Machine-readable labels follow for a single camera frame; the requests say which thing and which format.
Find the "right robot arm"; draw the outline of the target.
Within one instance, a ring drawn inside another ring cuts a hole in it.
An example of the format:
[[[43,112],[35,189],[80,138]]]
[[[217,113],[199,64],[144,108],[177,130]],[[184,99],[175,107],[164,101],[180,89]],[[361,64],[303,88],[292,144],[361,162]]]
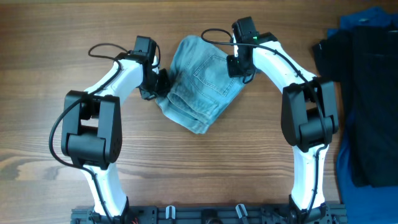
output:
[[[270,32],[234,33],[228,68],[235,74],[264,72],[282,94],[282,134],[294,154],[294,184],[289,208],[297,218],[320,218],[325,158],[338,130],[333,82],[306,71],[290,57]]]

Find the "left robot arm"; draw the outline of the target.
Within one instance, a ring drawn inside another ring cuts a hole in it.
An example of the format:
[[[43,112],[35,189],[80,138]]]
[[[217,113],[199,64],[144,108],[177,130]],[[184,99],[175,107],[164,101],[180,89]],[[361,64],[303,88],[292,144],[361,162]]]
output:
[[[67,93],[61,115],[62,153],[85,175],[94,221],[106,223],[122,218],[128,205],[116,166],[123,143],[121,106],[136,88],[143,99],[155,98],[165,77],[152,53],[122,52],[112,60],[93,86]]]

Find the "light blue denim shorts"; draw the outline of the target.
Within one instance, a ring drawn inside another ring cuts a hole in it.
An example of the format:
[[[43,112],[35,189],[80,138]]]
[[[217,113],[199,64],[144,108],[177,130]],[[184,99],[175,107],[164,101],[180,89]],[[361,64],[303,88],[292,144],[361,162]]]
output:
[[[195,134],[205,134],[244,88],[228,75],[227,54],[199,36],[179,44],[168,72],[172,87],[155,101],[163,114]]]

